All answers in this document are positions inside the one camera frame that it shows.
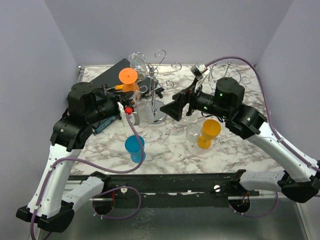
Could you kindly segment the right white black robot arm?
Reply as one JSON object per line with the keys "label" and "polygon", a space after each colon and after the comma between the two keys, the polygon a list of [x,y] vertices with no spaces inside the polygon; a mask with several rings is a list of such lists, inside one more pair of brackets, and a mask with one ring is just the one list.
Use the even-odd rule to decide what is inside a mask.
{"label": "right white black robot arm", "polygon": [[160,107],[160,111],[179,122],[183,108],[189,105],[187,115],[202,111],[222,118],[233,134],[256,145],[274,159],[283,171],[237,171],[238,178],[230,183],[230,191],[241,196],[247,191],[279,192],[298,203],[305,203],[320,191],[320,163],[307,157],[293,144],[285,143],[272,131],[267,118],[252,106],[243,103],[245,88],[232,77],[223,77],[216,83],[214,95],[196,89],[197,80],[173,95],[173,101]]}

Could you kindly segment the orange plastic goblet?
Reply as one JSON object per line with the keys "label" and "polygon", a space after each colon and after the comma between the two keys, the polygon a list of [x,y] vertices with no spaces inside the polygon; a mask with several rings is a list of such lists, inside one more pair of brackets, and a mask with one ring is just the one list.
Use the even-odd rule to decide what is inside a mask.
{"label": "orange plastic goblet", "polygon": [[135,69],[130,67],[122,69],[118,74],[118,78],[123,84],[121,97],[127,99],[140,97],[141,91],[137,84],[138,73]]}

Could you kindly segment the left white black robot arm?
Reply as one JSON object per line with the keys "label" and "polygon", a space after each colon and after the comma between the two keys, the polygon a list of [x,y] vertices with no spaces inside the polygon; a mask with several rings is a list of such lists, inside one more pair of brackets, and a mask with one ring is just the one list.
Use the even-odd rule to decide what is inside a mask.
{"label": "left white black robot arm", "polygon": [[16,217],[47,232],[64,232],[75,212],[90,198],[107,197],[111,185],[107,177],[95,173],[70,193],[65,186],[75,159],[93,133],[92,125],[120,116],[119,104],[130,104],[132,92],[114,93],[89,82],[76,83],[67,95],[68,112],[53,126],[47,164],[30,202],[20,207]]}

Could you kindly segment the clear patterned wine glass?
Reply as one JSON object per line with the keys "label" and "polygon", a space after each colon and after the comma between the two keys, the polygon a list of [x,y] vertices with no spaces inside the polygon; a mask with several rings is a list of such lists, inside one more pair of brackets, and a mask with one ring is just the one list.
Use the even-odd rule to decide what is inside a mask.
{"label": "clear patterned wine glass", "polygon": [[138,79],[142,79],[146,76],[147,66],[146,62],[140,53],[133,52],[128,56],[128,61],[130,62],[130,68],[137,72]]}

